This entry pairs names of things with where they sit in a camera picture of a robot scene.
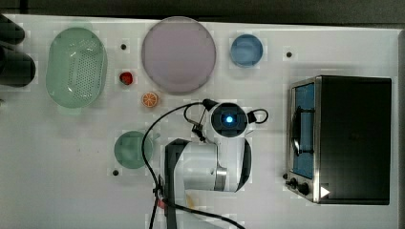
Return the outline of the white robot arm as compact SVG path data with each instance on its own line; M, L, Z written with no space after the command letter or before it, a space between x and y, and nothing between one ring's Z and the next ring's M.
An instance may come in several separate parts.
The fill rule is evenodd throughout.
M167 229L219 229L185 208L187 190L239 191L251 171L251 147L245 136L255 114L231 102L206 99L207 118L199 142L177 138L165 146L162 175Z

